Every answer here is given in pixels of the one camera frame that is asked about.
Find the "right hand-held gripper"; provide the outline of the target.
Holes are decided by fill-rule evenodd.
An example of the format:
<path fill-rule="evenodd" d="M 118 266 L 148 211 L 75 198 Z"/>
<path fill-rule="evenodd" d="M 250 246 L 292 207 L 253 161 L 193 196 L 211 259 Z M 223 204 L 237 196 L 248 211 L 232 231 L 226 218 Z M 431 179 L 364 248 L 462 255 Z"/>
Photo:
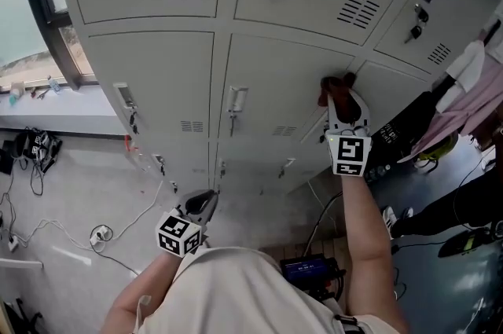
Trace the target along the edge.
<path fill-rule="evenodd" d="M 371 120 L 369 107 L 361 96 L 355 90 L 351 90 L 351 96 L 360 108 L 360 116 L 354 124 L 345 124 L 339 120 L 333 97 L 327 95 L 328 122 L 325 140 L 333 174 L 361 177 L 372 147 L 369 128 Z"/>

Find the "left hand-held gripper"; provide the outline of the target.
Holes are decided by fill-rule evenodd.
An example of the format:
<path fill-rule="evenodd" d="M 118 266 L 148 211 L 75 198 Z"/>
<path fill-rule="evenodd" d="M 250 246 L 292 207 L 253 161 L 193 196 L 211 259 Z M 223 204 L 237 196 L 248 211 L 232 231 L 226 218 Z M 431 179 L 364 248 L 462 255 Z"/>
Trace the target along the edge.
<path fill-rule="evenodd" d="M 185 196 L 181 206 L 164 212 L 156 225 L 156 240 L 160 249 L 184 258 L 194 253 L 204 241 L 205 226 L 211 221 L 218 204 L 218 192 L 196 190 Z"/>

